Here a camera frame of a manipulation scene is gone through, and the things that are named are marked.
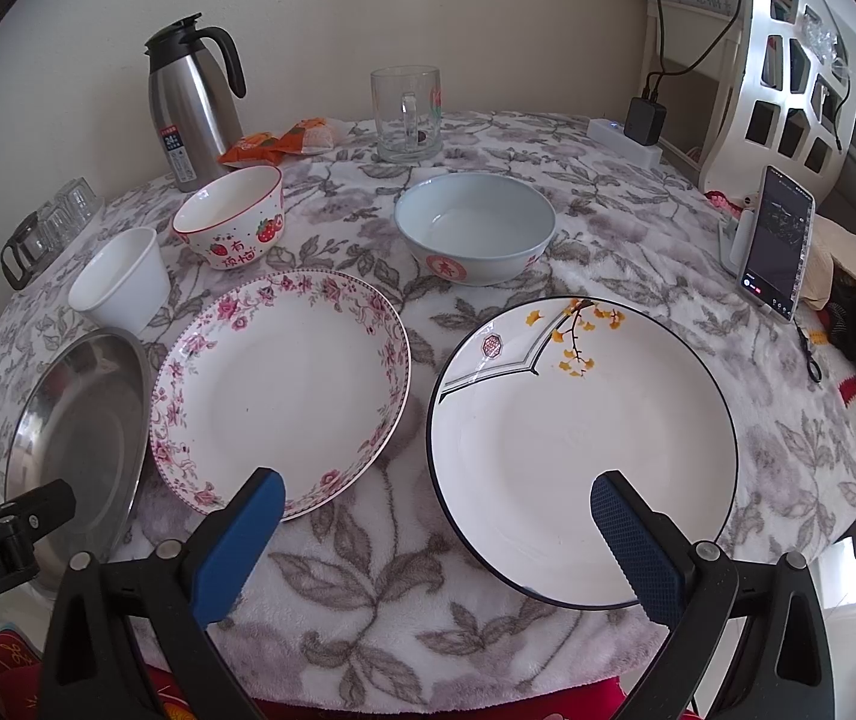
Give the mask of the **orange snack packet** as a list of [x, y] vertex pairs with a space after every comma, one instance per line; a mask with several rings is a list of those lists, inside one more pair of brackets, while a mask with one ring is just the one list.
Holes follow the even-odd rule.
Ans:
[[277, 148], [278, 144], [279, 138], [272, 133], [252, 133], [228, 148], [218, 158], [218, 163], [231, 169], [264, 164], [278, 166], [285, 159], [285, 155]]
[[334, 149], [342, 139], [342, 126], [339, 122], [325, 117], [303, 119], [283, 133], [275, 143], [280, 153], [309, 156], [325, 153]]

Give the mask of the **white power strip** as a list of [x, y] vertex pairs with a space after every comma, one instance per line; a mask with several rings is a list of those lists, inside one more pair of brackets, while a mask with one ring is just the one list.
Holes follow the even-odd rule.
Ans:
[[625, 135], [622, 125], [609, 119], [592, 117], [588, 125], [588, 137], [641, 169], [653, 169], [663, 159], [663, 150], [659, 146], [635, 142]]

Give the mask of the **white shelf unit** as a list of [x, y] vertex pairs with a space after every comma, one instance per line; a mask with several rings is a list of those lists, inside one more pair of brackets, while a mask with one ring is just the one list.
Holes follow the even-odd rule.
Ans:
[[728, 18], [690, 5], [657, 5], [648, 0], [640, 83], [650, 73], [666, 70], [657, 101], [667, 110], [659, 145], [666, 160], [689, 181], [700, 181], [703, 160], [718, 138], [731, 104], [731, 81], [736, 70], [742, 28]]

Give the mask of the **pink floral rim plate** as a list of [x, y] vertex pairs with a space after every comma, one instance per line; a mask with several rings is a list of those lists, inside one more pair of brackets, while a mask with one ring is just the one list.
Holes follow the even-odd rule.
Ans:
[[272, 468], [283, 515], [300, 517], [379, 457], [410, 380], [407, 332], [374, 286], [311, 268], [259, 277], [216, 298], [172, 343], [151, 395], [151, 455], [200, 514]]

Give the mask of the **white plate yellow flowers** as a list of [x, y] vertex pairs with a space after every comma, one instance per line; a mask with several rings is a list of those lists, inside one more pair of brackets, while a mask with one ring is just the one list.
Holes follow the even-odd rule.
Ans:
[[592, 520], [615, 470], [692, 541], [734, 505], [736, 427], [690, 344], [628, 305], [561, 296], [499, 312], [444, 364], [426, 452], [442, 511], [501, 582], [572, 610], [634, 596]]

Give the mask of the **black power adapter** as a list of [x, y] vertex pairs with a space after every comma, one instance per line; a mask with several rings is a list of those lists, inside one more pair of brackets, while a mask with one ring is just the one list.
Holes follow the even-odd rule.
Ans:
[[636, 96], [628, 105], [623, 133], [638, 145], [656, 145], [663, 132], [666, 115], [668, 110], [661, 103], [643, 96]]

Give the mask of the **smartphone on stand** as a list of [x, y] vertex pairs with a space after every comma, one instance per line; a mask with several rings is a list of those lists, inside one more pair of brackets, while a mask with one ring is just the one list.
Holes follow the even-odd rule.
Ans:
[[785, 322], [791, 322], [798, 309], [814, 216], [814, 197], [783, 171], [768, 166], [753, 208], [737, 289]]

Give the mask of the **white square bowl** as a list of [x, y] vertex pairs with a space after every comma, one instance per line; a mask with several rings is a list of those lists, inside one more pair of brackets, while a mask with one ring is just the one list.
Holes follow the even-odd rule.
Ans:
[[142, 332], [167, 301], [171, 281], [158, 232], [132, 227], [99, 250], [68, 293], [68, 305], [97, 327]]

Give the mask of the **white lattice chair back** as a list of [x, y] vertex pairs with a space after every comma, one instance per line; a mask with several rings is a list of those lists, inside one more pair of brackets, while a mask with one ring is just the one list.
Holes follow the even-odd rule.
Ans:
[[817, 200], [837, 183], [856, 121], [856, 34], [830, 0], [742, 0], [741, 42], [702, 190], [732, 203], [759, 192], [767, 167]]

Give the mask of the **white phone stand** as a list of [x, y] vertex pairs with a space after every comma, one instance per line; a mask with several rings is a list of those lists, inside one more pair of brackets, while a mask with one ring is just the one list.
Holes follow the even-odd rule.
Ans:
[[719, 262], [731, 277], [739, 278], [744, 271], [755, 227], [755, 210], [744, 208], [739, 218], [726, 218], [718, 223]]

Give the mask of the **floral fleece tablecloth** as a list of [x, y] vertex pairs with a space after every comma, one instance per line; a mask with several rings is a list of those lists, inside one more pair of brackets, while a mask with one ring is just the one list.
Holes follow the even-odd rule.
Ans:
[[835, 376], [812, 382], [796, 330], [742, 298], [718, 260], [718, 215], [669, 166], [638, 169], [581, 117], [451, 114], [436, 171], [529, 182], [558, 231], [521, 277], [442, 281], [410, 254], [394, 205], [420, 171], [378, 158], [371, 124], [285, 171], [288, 227], [259, 262], [361, 278], [396, 306], [412, 387], [391, 444], [334, 502], [286, 523], [211, 635], [250, 694], [362, 712], [475, 709], [640, 667], [663, 633], [636, 610], [574, 611], [516, 592], [474, 561], [436, 499], [426, 405], [453, 349], [500, 310], [591, 294], [677, 333], [725, 394], [739, 442], [721, 543], [764, 561], [815, 556], [856, 518], [856, 437]]

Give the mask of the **strawberry pattern bowl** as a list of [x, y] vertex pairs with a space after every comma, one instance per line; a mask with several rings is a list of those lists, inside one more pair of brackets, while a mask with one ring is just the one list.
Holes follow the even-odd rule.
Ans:
[[285, 229], [283, 174], [270, 164], [218, 177], [190, 195], [172, 220], [174, 236], [215, 270], [254, 263]]

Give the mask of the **stainless steel thermos jug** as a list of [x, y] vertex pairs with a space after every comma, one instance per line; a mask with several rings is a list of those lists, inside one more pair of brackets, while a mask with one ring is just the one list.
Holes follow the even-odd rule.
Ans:
[[187, 193], [228, 172], [220, 158], [243, 136], [234, 99], [247, 93], [233, 37], [199, 26], [200, 18], [184, 16], [145, 44], [154, 132], [177, 188]]

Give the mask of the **small clear glass cup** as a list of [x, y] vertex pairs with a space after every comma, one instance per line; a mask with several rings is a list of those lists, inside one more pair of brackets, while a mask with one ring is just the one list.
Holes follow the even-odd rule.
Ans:
[[76, 229], [83, 229], [103, 206], [101, 197], [85, 177], [76, 177], [62, 185], [55, 193], [55, 200], [67, 211]]

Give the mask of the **clear glass mug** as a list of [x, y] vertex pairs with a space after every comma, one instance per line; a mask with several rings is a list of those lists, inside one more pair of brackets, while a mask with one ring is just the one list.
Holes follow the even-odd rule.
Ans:
[[431, 160], [441, 149], [441, 71], [396, 65], [369, 75], [378, 153], [388, 163]]

